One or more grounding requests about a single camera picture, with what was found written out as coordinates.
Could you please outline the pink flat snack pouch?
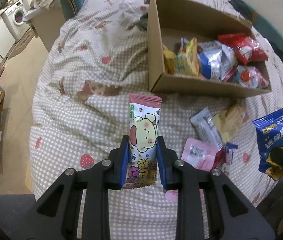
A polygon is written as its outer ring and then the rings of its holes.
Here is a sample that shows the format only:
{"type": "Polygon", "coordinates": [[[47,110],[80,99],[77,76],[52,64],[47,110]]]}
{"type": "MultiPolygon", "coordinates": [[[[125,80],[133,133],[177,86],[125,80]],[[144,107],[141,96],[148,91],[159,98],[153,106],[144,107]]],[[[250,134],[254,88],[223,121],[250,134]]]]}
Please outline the pink flat snack pouch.
{"type": "Polygon", "coordinates": [[[215,146],[197,139],[188,138],[181,159],[196,169],[210,171],[218,150],[215,146]]]}

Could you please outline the orange yellow long snack bag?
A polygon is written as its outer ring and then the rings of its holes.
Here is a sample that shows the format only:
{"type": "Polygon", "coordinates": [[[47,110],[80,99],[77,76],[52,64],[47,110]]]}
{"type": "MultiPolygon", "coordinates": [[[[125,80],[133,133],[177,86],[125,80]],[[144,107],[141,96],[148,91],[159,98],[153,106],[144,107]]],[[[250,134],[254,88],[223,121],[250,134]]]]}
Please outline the orange yellow long snack bag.
{"type": "Polygon", "coordinates": [[[242,125],[249,119],[245,105],[234,101],[228,108],[213,116],[212,120],[226,144],[239,132],[242,125]]]}

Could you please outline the white washing machine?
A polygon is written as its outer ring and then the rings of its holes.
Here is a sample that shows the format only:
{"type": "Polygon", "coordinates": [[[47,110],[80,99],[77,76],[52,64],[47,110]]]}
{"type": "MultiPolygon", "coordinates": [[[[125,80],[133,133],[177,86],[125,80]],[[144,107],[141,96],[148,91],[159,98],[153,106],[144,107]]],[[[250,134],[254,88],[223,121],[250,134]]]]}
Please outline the white washing machine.
{"type": "Polygon", "coordinates": [[[5,25],[16,42],[18,42],[30,29],[30,26],[23,21],[25,14],[26,10],[22,0],[16,1],[14,4],[7,7],[1,14],[5,25]]]}

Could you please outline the teal green pillow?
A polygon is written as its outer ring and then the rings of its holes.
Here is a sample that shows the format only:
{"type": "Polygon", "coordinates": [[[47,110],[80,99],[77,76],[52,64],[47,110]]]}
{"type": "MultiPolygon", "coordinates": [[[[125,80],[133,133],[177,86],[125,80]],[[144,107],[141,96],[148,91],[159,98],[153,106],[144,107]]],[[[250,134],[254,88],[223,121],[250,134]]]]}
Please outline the teal green pillow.
{"type": "Polygon", "coordinates": [[[268,40],[271,47],[283,62],[283,36],[266,18],[242,0],[230,0],[229,3],[246,20],[252,22],[253,27],[268,40]]]}

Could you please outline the dark blue chips bag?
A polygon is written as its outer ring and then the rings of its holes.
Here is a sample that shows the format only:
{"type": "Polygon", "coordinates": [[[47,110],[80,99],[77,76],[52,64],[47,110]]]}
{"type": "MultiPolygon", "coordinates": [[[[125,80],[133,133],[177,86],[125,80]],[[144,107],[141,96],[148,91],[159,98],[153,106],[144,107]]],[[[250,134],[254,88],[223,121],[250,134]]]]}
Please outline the dark blue chips bag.
{"type": "Polygon", "coordinates": [[[271,152],[283,147],[283,108],[253,121],[259,149],[259,171],[274,181],[283,177],[283,167],[271,160],[271,152]]]}

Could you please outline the pink cartoon dog snack packet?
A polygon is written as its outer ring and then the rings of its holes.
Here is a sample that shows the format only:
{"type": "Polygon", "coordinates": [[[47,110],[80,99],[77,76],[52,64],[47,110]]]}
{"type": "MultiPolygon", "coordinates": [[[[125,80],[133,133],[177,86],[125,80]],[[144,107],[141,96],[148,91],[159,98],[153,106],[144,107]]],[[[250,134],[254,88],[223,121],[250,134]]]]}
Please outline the pink cartoon dog snack packet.
{"type": "Polygon", "coordinates": [[[130,94],[129,164],[124,189],[150,186],[157,181],[159,96],[130,94]]]}

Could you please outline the dark blue pink snack packet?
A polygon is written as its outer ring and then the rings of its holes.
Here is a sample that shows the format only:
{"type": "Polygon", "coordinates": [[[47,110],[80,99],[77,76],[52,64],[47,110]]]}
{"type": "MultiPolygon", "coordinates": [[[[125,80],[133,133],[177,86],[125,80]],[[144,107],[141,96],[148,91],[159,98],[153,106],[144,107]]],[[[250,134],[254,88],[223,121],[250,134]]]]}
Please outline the dark blue pink snack packet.
{"type": "Polygon", "coordinates": [[[238,150],[238,145],[227,142],[224,148],[224,162],[227,165],[233,163],[233,155],[238,150]]]}

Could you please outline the red snack bag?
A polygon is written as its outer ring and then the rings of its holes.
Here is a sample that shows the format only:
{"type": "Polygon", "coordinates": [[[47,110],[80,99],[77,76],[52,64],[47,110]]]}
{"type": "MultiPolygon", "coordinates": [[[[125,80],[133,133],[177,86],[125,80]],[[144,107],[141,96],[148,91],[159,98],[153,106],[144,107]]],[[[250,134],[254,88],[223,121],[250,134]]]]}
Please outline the red snack bag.
{"type": "Polygon", "coordinates": [[[218,35],[218,41],[232,48],[238,60],[244,65],[268,60],[268,55],[259,42],[244,33],[218,35]]]}

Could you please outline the yellow green snack bag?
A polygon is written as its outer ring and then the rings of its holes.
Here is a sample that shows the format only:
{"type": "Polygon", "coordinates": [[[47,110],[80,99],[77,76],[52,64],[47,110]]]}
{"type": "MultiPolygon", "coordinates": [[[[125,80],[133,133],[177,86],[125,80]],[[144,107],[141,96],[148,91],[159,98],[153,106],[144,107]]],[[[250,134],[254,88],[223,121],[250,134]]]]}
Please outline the yellow green snack bag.
{"type": "Polygon", "coordinates": [[[182,37],[178,53],[174,53],[163,45],[163,57],[165,70],[168,74],[199,75],[197,38],[193,37],[191,40],[188,40],[182,37]]]}

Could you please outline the checkered strawberry print bedspread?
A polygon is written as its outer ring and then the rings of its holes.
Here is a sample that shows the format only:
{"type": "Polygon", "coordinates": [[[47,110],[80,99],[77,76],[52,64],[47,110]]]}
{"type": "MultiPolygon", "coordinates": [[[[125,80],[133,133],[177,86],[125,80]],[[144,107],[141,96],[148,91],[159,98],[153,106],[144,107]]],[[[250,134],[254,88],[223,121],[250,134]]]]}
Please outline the checkered strawberry print bedspread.
{"type": "MultiPolygon", "coordinates": [[[[193,1],[242,17],[227,0],[193,1]]],[[[33,100],[30,160],[36,200],[66,168],[85,169],[84,154],[96,164],[129,132],[128,94],[150,94],[146,32],[134,25],[147,10],[144,0],[85,0],[77,16],[61,27],[33,100]]],[[[252,121],[283,107],[283,63],[252,31],[269,50],[272,92],[246,99],[249,119],[233,139],[238,152],[230,179],[257,206],[275,181],[258,171],[252,121]]],[[[190,117],[206,106],[216,114],[230,101],[170,94],[163,100],[159,134],[180,156],[186,139],[197,137],[190,117]]],[[[140,189],[110,191],[109,197],[111,239],[175,238],[177,204],[164,198],[160,179],[140,189]]]]}

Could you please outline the white grey snack packet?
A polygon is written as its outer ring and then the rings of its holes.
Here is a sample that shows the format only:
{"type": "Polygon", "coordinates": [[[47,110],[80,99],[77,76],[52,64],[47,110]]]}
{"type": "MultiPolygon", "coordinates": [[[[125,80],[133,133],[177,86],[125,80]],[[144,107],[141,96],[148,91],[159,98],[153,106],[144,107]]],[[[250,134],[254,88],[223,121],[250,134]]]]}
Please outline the white grey snack packet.
{"type": "Polygon", "coordinates": [[[196,129],[201,141],[215,146],[218,151],[223,147],[223,141],[212,119],[208,107],[190,118],[190,123],[196,129]]]}

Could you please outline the white red shrimp flakes bag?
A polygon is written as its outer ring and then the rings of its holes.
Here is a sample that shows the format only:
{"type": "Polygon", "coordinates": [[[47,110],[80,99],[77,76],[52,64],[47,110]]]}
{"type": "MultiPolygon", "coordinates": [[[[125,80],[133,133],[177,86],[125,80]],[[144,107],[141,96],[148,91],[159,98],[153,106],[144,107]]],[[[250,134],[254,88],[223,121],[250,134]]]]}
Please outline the white red shrimp flakes bag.
{"type": "Polygon", "coordinates": [[[233,80],[235,83],[246,88],[260,88],[268,87],[269,82],[263,77],[260,71],[254,66],[238,65],[235,70],[233,80]]]}

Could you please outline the blue white snack bag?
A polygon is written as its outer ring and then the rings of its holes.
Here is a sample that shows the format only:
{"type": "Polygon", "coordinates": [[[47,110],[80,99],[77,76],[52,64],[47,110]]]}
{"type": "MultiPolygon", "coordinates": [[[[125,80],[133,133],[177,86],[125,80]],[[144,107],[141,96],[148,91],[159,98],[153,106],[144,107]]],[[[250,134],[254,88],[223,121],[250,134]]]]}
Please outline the blue white snack bag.
{"type": "Polygon", "coordinates": [[[227,82],[237,67],[233,49],[219,41],[199,42],[197,57],[201,75],[209,80],[227,82]]]}

